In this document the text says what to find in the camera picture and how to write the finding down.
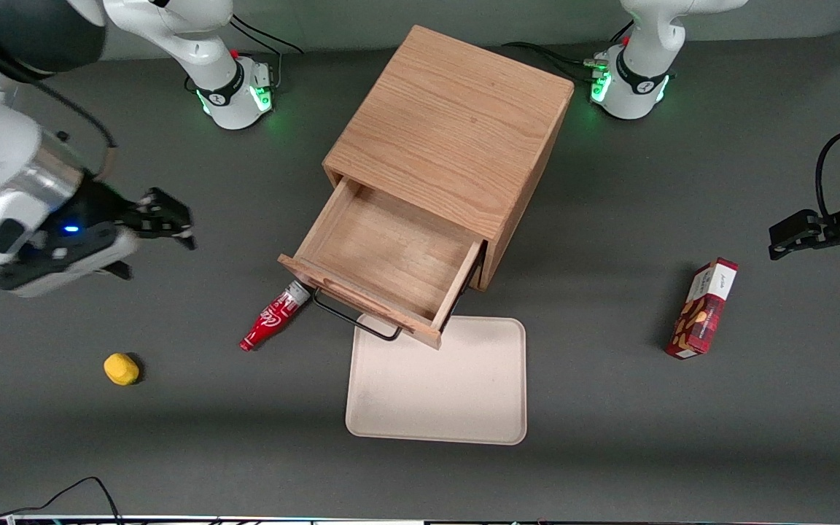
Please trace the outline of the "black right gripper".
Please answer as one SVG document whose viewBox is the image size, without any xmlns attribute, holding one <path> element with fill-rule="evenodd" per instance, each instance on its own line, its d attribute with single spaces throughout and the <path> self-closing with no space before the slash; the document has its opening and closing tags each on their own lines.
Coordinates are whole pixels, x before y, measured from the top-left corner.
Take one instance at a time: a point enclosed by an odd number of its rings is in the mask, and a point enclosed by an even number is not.
<svg viewBox="0 0 840 525">
<path fill-rule="evenodd" d="M 34 233 L 34 249 L 103 249 L 121 238 L 170 238 L 191 252 L 196 250 L 189 207 L 150 188 L 142 197 L 142 210 L 153 219 L 140 219 L 136 232 L 123 223 L 134 202 L 106 183 L 84 179 L 76 192 L 50 213 Z"/>
</svg>

